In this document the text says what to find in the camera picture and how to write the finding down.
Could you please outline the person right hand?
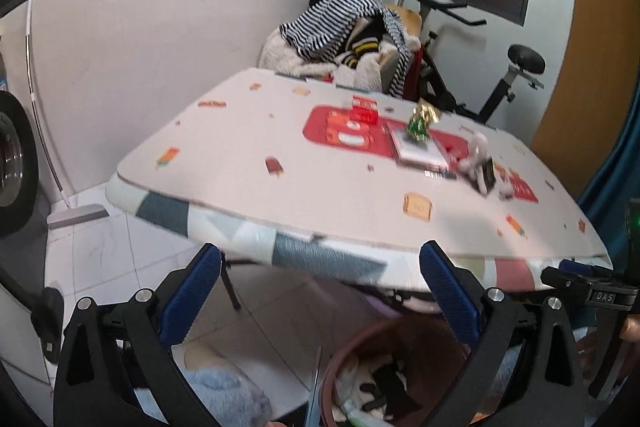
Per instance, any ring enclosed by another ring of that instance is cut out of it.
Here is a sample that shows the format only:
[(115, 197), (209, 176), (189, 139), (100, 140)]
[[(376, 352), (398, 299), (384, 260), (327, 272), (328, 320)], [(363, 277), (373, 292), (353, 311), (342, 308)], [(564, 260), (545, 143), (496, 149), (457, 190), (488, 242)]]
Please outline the person right hand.
[(640, 341), (640, 315), (629, 314), (620, 329), (620, 339), (627, 343), (638, 343)]

